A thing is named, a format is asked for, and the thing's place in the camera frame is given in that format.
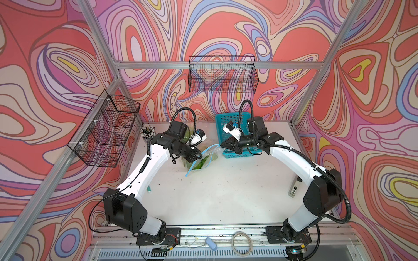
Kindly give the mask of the clear zip-top bag blue seal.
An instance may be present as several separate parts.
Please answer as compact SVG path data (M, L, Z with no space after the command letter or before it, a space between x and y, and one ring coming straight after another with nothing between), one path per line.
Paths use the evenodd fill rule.
M208 168L214 161L216 161L222 154L222 148L220 144L210 145L204 149L201 153L202 157L191 163L188 167L186 177L190 176L193 172L201 171Z

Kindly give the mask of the chinese cabbage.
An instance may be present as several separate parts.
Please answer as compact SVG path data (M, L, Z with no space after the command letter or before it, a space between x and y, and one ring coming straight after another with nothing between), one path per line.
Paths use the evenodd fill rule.
M183 164L184 164L184 167L186 168L186 170L187 171L189 171L189 170L194 170L196 167L197 167L197 163L196 163L196 161L193 161L193 162L188 162L187 160L185 160L184 158L182 159L182 162L183 162Z
M217 159L218 155L216 153L208 154L200 162L197 163L197 167L193 171L204 169L208 167L211 162L216 161Z

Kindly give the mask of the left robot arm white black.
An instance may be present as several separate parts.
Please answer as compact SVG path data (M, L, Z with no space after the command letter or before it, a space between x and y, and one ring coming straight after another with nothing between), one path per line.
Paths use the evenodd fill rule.
M176 163L183 158L189 163L202 159L197 146L206 140L202 129L183 141L188 126L173 121L167 131L147 140L147 152L134 171L116 189L108 189L103 196L106 220L134 234L164 237L165 222L148 213L142 205L153 178L160 168L171 159Z

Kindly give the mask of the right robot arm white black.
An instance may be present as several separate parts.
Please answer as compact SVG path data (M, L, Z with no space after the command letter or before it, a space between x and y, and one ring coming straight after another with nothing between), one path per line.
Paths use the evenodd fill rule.
M352 215L349 198L342 187L341 174L336 169L328 170L310 160L302 152L293 148L281 135L269 132L261 117L247 120L248 134L232 121L223 126L229 138L221 147L242 154L244 149L256 147L278 159L292 170L307 185L303 204L283 222L284 240L291 242L309 227L323 218L346 224Z

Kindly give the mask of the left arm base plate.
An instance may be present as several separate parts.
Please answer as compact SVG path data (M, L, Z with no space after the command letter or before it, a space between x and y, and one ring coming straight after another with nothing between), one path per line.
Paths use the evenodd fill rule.
M146 233L140 233L136 239L138 246L176 246L181 241L181 227L167 227L160 234L152 236Z

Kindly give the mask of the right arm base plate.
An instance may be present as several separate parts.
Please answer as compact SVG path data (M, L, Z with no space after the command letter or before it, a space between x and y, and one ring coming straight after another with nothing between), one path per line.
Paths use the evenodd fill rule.
M300 232L285 233L283 226L267 226L264 235L269 244L310 244L312 242L307 228Z

